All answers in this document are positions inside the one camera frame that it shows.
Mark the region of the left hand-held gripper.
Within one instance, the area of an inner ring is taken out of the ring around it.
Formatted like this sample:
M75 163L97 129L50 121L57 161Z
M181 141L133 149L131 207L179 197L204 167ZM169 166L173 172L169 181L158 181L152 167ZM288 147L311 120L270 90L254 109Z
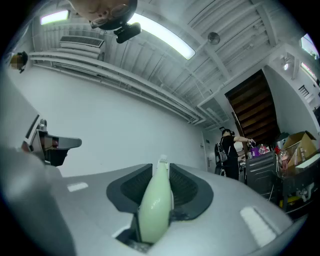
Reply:
M1 72L0 240L10 256L76 256L50 175L82 145L53 135L47 121Z

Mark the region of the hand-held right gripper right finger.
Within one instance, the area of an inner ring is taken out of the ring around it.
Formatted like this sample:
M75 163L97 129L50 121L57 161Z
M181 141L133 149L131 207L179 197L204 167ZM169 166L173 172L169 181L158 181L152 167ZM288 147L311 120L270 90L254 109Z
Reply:
M243 183L181 164L170 170L197 178L197 206L207 187L213 198L197 218L172 222L152 256L277 256L291 242L291 218Z

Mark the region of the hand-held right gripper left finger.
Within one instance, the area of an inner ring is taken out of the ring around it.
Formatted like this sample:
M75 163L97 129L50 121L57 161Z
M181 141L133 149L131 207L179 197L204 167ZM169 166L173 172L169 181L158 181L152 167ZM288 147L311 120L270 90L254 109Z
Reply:
M75 256L147 256L137 211L152 164L53 178L53 195L71 233Z

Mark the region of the pale green toilet brush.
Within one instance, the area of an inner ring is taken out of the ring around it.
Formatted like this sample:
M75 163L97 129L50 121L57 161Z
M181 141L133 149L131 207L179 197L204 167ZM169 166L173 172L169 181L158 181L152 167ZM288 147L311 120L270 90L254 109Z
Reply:
M138 210L140 239L143 243L155 244L169 227L173 209L169 174L168 157L161 155Z

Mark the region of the white door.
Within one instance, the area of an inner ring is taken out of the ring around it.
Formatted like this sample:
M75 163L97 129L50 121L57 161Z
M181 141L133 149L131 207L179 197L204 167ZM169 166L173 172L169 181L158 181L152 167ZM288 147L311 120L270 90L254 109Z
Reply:
M202 147L204 149L205 167L209 173L216 172L215 145L218 139L207 132L202 132Z

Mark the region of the purple packet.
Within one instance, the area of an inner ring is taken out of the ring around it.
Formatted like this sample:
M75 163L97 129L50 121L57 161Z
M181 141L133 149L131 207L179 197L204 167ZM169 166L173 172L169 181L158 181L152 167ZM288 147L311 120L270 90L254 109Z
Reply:
M250 149L253 158L259 157L265 153L265 150L261 146L253 147Z

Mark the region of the white air conditioner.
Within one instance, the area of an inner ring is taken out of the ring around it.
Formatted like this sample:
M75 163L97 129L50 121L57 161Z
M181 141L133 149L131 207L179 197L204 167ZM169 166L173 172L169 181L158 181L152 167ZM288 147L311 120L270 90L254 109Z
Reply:
M105 41L100 38L64 35L61 37L60 46L66 49L81 50L96 54L105 52Z

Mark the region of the open brown cardboard box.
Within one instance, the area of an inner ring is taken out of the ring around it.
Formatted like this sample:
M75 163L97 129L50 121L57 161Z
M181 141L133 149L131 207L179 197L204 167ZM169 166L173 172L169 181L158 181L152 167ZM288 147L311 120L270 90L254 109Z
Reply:
M314 141L316 138L309 131L291 134L283 149L289 155L288 167L294 167L313 157L317 151Z

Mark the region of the short ceiling light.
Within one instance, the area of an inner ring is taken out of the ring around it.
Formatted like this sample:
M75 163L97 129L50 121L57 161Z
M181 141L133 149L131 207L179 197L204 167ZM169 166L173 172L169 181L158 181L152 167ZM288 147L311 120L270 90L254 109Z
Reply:
M67 10L67 9L60 10L58 12L54 12L54 13L42 16L40 18L40 24L43 26L50 23L65 21L69 18L69 16L70 16L70 10Z

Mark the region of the wooden staircase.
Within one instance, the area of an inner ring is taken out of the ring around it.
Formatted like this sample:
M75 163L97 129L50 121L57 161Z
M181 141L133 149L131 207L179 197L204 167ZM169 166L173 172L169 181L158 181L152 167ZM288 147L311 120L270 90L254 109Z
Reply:
M239 135L271 146L280 135L273 96L262 70L225 94Z

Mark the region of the white ceiling ducts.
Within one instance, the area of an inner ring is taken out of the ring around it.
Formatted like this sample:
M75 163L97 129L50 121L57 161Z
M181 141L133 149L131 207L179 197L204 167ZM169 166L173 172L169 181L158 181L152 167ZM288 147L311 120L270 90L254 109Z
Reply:
M33 61L56 62L64 65L71 65L76 68L91 71L95 74L114 79L168 104L173 110L179 110L190 117L191 124L195 126L200 125L207 120L206 117L198 110L174 96L172 93L130 71L110 63L78 54L58 51L31 52L29 56Z

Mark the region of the round eyeglasses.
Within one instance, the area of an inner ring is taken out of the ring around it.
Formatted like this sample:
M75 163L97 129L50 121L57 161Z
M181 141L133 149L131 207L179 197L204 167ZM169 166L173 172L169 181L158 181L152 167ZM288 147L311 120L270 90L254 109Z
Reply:
M101 26L117 26L125 23L125 16L129 11L127 4L119 4L114 7L108 7L102 13L98 14L98 18L89 22L90 26L95 29Z

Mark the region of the long ceiling light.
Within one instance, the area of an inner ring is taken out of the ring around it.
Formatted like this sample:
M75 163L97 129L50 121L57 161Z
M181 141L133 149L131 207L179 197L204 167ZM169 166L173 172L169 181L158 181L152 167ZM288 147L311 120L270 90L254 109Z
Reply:
M196 54L196 52L184 40L152 19L135 13L127 23L129 25L139 23L142 30L152 34L168 44L170 47L180 53L186 60L190 60Z

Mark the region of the round ceiling lamp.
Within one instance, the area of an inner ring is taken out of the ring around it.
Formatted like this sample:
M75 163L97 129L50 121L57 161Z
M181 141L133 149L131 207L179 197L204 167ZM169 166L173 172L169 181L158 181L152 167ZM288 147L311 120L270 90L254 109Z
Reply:
M220 35L216 32L210 32L208 35L207 35L207 40L208 42L215 46L215 45L218 45L220 43Z

